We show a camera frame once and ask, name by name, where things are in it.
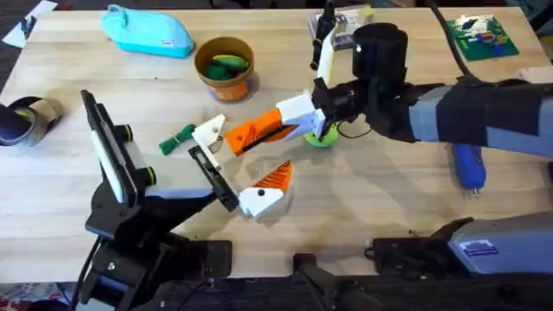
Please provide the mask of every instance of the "cup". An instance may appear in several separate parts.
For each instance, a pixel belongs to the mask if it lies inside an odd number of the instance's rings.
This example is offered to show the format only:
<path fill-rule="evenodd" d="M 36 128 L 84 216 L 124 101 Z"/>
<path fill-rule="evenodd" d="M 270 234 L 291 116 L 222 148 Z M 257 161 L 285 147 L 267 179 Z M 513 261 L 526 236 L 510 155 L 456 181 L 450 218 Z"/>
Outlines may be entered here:
<path fill-rule="evenodd" d="M 204 75 L 207 65 L 215 55 L 235 55 L 241 57 L 250 65 L 239 76 L 229 80 L 209 79 Z M 252 87 L 253 52 L 244 41 L 233 37 L 218 37 L 204 43 L 196 52 L 194 65 L 200 79 L 207 84 L 210 93 L 220 101 L 238 101 L 248 96 Z"/>

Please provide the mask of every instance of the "label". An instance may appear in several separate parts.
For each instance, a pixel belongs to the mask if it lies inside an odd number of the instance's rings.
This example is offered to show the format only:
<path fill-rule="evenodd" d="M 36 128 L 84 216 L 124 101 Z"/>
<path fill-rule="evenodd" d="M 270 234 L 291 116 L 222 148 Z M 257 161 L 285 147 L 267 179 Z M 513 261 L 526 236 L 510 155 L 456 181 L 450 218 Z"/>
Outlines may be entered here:
<path fill-rule="evenodd" d="M 162 45 L 164 47 L 173 47 L 175 42 L 173 40 L 162 40 Z"/>
<path fill-rule="evenodd" d="M 485 239 L 462 242 L 459 243 L 459 246 L 469 257 L 499 254 L 498 249 L 496 249 L 490 241 Z"/>

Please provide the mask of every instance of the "blue pouch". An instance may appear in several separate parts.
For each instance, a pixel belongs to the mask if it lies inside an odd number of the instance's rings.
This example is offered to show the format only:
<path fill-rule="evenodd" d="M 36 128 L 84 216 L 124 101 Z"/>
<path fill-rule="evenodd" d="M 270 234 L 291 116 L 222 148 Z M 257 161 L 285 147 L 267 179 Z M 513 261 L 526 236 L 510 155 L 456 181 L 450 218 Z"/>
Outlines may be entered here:
<path fill-rule="evenodd" d="M 102 28 L 124 51 L 186 57 L 194 42 L 174 17 L 142 10 L 108 6 L 102 16 Z"/>

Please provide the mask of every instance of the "green circular base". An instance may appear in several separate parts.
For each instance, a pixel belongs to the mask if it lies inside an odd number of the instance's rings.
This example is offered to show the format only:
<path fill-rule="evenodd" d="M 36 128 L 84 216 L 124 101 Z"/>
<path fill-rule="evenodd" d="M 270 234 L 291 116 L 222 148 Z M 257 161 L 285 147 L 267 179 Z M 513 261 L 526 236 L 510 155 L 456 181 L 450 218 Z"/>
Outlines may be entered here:
<path fill-rule="evenodd" d="M 310 144 L 315 147 L 323 148 L 328 147 L 335 143 L 338 140 L 338 131 L 336 130 L 336 124 L 334 124 L 328 133 L 323 136 L 321 139 L 317 138 L 313 132 L 309 132 L 303 135 L 303 138 Z"/>

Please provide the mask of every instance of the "black cable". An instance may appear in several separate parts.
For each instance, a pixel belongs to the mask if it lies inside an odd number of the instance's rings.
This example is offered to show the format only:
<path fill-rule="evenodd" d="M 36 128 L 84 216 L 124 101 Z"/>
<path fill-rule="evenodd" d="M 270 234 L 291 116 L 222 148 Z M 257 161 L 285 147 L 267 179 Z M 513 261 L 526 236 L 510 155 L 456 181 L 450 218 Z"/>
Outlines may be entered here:
<path fill-rule="evenodd" d="M 346 121 L 340 121 L 340 122 L 338 122 L 338 124 L 336 125 L 336 130 L 338 131 L 338 134 L 340 134 L 341 136 L 343 136 L 343 137 L 345 137 L 345 138 L 350 138 L 350 139 L 359 138 L 359 137 L 363 137 L 363 136 L 369 134 L 370 132 L 372 132 L 372 129 L 369 129 L 368 131 L 363 132 L 363 133 L 358 134 L 358 135 L 355 135 L 355 136 L 346 135 L 346 134 L 344 134 L 344 132 L 342 132 L 342 131 L 340 130 L 340 127 L 341 127 L 341 125 L 342 125 L 344 122 L 346 122 Z"/>
<path fill-rule="evenodd" d="M 96 250 L 98 249 L 98 246 L 100 245 L 101 240 L 102 238 L 100 236 L 96 237 L 96 241 L 92 245 L 92 248 L 88 253 L 88 257 L 86 257 L 85 264 L 83 264 L 83 268 L 80 270 L 79 278 L 77 279 L 77 283 L 75 284 L 75 289 L 73 291 L 73 297 L 71 298 L 71 304 L 69 305 L 69 311 L 74 311 L 75 309 L 77 309 L 77 304 L 79 303 L 80 287 L 82 286 L 83 281 L 85 280 L 85 274 L 88 271 L 88 267 L 90 266 L 92 257 L 96 253 Z"/>
<path fill-rule="evenodd" d="M 61 284 L 59 282 L 56 282 L 55 287 L 57 287 L 58 290 L 61 292 L 61 295 L 63 295 L 63 299 L 66 300 L 67 305 L 70 305 L 71 302 L 69 301 L 69 298 L 67 298 L 67 293 L 66 293 L 65 289 L 61 287 Z"/>
<path fill-rule="evenodd" d="M 459 51 L 455 46 L 453 36 L 451 35 L 451 30 L 449 29 L 449 26 L 446 23 L 445 18 L 443 18 L 442 13 L 438 9 L 438 6 L 435 4 L 433 0 L 426 0 L 426 4 L 430 7 L 430 9 L 432 10 L 432 13 L 434 13 L 435 18 L 438 19 L 440 26 L 442 26 L 443 32 L 446 35 L 446 39 L 448 40 L 449 49 L 451 49 L 451 53 L 453 54 L 453 58 L 455 59 L 457 66 L 459 67 L 463 75 L 473 76 L 473 74 L 470 72 L 467 65 L 465 65 L 465 62 L 461 58 L 461 55 L 459 54 Z"/>
<path fill-rule="evenodd" d="M 184 298 L 184 300 L 181 302 L 181 305 L 176 309 L 176 311 L 180 311 L 182 308 L 184 308 L 184 305 L 187 304 L 188 300 L 190 300 L 190 297 L 192 297 L 192 295 L 194 293 L 196 293 L 198 291 L 198 289 L 200 289 L 202 286 L 206 286 L 206 285 L 210 285 L 210 283 L 209 282 L 201 282 L 200 284 L 196 285 L 195 288 L 190 290 L 190 293 L 188 293 L 188 295 Z"/>

